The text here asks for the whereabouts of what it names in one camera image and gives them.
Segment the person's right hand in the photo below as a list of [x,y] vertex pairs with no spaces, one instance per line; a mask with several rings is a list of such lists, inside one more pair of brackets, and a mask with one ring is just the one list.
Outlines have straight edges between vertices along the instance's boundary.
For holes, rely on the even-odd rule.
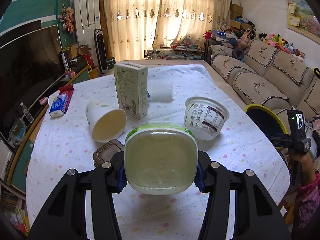
[[310,184],[315,180],[315,169],[313,166],[311,155],[309,153],[303,155],[300,153],[295,153],[293,149],[289,149],[287,150],[286,155],[289,157],[289,160],[291,162],[297,161],[300,163],[302,167],[303,179],[306,184]]

